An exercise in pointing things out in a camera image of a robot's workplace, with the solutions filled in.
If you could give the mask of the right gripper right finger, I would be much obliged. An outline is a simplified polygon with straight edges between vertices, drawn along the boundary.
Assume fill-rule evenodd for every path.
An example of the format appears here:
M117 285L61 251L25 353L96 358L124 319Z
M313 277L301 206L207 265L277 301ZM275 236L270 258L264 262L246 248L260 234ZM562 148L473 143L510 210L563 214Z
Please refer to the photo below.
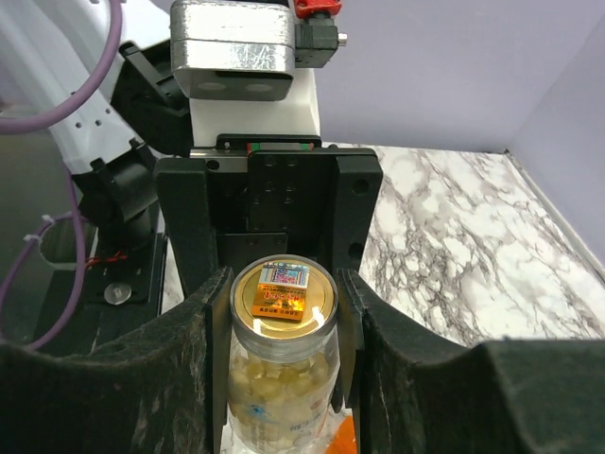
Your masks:
M466 348L336 275L336 408L362 453L600 453L604 344L490 340Z

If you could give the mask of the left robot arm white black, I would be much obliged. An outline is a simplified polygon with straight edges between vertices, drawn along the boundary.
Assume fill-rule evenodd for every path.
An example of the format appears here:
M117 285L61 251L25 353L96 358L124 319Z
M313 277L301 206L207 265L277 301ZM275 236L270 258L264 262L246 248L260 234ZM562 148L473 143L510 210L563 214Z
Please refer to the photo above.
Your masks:
M182 289L279 253L358 270L383 178L326 146L315 73L346 44L338 1L5 1L1 56L116 249L159 205Z

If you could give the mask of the orange pill organizer box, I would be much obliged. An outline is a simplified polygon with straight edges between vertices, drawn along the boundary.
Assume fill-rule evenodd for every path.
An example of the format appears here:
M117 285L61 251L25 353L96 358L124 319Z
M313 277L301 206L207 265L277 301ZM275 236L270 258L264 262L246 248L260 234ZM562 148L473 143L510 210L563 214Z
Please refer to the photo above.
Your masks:
M356 454L356 439L354 431L354 419L347 416L338 427L338 430L330 444L325 449L326 454Z

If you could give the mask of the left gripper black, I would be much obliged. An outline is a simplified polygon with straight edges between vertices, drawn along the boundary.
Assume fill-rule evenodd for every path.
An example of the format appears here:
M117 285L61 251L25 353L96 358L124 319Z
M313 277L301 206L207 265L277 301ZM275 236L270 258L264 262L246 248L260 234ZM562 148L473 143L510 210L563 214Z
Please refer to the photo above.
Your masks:
M371 148L334 148L332 269L358 271L383 180ZM334 158L317 135L220 134L164 158L158 199L185 297L219 268L275 254L316 258Z

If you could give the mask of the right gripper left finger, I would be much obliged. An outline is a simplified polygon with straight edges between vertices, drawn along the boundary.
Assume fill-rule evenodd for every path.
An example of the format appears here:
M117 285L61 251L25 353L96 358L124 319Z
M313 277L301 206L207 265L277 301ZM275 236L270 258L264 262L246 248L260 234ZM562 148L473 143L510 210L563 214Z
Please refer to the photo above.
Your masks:
M5 453L217 453L233 272L87 356L1 346Z

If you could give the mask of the clear pill bottle gold lid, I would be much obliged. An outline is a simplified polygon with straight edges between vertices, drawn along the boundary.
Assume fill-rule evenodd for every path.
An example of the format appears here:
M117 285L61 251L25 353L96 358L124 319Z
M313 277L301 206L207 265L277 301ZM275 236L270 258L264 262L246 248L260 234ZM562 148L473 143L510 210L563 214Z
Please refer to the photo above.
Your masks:
M229 422L255 453L300 453L328 416L340 358L337 286L318 263L277 254L249 264L230 293Z

